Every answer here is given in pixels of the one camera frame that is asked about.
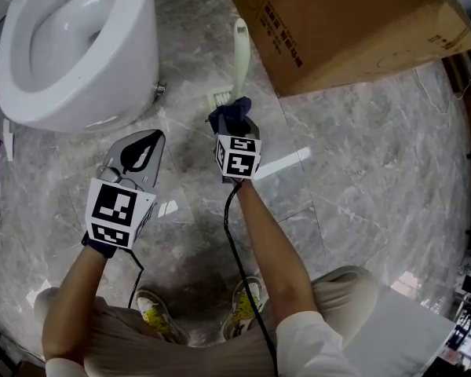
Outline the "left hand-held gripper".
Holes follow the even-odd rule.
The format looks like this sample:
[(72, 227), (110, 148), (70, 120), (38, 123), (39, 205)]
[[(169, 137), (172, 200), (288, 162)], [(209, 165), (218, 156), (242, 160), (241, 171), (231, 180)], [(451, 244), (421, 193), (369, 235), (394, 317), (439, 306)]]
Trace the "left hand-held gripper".
[(91, 240), (132, 248), (150, 219), (166, 138), (142, 130), (116, 141), (89, 183), (85, 222)]

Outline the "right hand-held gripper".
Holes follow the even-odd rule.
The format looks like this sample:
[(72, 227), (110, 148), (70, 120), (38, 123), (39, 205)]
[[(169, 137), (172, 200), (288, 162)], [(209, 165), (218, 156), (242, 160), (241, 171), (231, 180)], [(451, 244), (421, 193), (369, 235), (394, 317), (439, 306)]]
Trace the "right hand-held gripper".
[(227, 128), (223, 115), (211, 116), (215, 131), (214, 155), (223, 181), (252, 179), (261, 162), (260, 130), (248, 116), (239, 124), (238, 133)]

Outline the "person's left hand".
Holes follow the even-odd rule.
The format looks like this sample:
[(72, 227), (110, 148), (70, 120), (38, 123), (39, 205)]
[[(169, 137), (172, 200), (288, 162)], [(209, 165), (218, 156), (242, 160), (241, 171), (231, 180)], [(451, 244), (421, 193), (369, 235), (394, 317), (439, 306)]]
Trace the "person's left hand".
[(81, 244), (84, 247), (93, 248), (95, 251), (99, 252), (106, 259), (113, 258), (117, 250), (117, 247), (114, 245), (103, 243), (98, 240), (90, 239), (88, 232), (84, 234)]

